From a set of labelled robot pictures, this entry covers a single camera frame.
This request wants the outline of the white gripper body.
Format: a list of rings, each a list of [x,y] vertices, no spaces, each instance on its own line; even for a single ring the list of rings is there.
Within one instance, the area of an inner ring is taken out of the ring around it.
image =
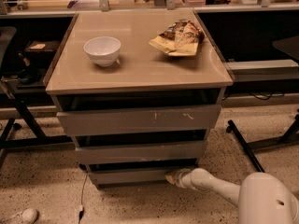
[[[175,185],[180,188],[190,188],[192,186],[191,182],[191,170],[190,169],[180,169],[175,171],[174,174]]]

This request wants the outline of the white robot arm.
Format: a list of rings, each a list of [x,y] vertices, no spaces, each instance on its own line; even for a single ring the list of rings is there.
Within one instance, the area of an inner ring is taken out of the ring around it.
[[[218,179],[205,169],[179,169],[165,175],[183,189],[212,190],[237,207],[238,224],[299,224],[299,202],[277,178],[248,175],[241,185]]]

